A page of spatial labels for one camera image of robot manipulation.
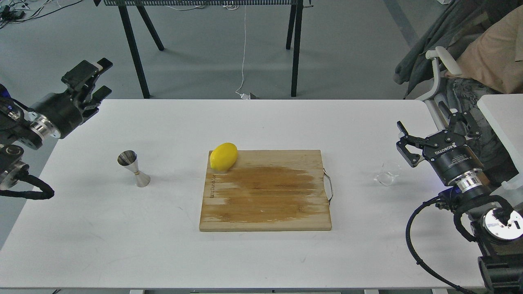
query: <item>beige cloth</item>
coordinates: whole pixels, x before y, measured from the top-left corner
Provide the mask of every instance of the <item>beige cloth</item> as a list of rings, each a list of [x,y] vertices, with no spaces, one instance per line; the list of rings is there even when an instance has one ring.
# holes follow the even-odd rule
[[[459,77],[504,94],[523,93],[523,5],[470,43],[457,62],[463,71]]]

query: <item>white cable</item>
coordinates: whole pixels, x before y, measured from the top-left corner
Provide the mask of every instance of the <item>white cable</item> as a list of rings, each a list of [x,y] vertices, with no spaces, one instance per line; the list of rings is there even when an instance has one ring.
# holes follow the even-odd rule
[[[236,10],[239,7],[239,5],[223,5],[223,8],[227,8],[228,10]]]
[[[243,17],[243,29],[244,29],[244,42],[243,42],[243,61],[242,61],[242,84],[240,87],[235,91],[236,94],[238,94],[240,97],[242,94],[238,93],[238,91],[243,87],[243,82],[245,81],[245,76],[243,74],[243,68],[245,65],[245,50],[247,49],[247,5],[245,5],[245,16]]]
[[[167,5],[165,5],[165,7],[169,7],[170,9],[174,9],[177,11],[189,11],[189,10],[194,10],[194,9],[204,9],[205,5],[195,5],[193,8],[189,8],[189,9],[178,9],[178,8],[174,8],[172,6],[167,6]]]

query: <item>clear glass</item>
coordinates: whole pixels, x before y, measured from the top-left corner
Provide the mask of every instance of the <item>clear glass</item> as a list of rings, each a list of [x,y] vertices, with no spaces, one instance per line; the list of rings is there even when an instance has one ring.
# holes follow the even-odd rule
[[[381,166],[380,172],[374,178],[383,186],[390,186],[401,174],[401,167],[394,161],[385,161]]]

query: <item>gray floor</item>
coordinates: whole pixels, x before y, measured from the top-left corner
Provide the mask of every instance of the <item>gray floor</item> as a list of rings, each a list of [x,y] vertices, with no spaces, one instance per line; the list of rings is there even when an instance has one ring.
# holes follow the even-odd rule
[[[73,2],[59,0],[59,5]],[[313,4],[303,14],[296,99],[403,98],[406,85],[392,81],[394,68],[445,8],[436,0],[315,0]],[[52,3],[44,13],[57,8]],[[164,52],[157,50],[138,11],[129,7],[153,98],[239,99],[235,91],[242,83],[245,28],[245,81],[239,93],[291,98],[292,51],[285,50],[288,7],[213,6],[186,12],[148,7],[147,12]],[[38,20],[8,25],[0,30],[0,40],[0,83],[27,105],[47,93],[62,92],[61,76],[79,61],[96,62],[102,57],[114,63],[98,81],[113,90],[108,99],[142,98],[116,7],[95,7],[86,0]],[[420,87],[412,96],[424,90]],[[38,151],[25,148],[23,160],[32,174],[41,172],[55,143],[48,139]],[[0,247],[24,203],[0,198]],[[52,292],[0,290],[2,294]],[[124,292],[70,289],[61,293]]]

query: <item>wooden cutting board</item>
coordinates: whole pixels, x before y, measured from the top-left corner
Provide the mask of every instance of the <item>wooden cutting board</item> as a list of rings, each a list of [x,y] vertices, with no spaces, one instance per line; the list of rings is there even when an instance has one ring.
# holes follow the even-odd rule
[[[238,151],[226,173],[207,162],[200,231],[331,228],[320,150]]]

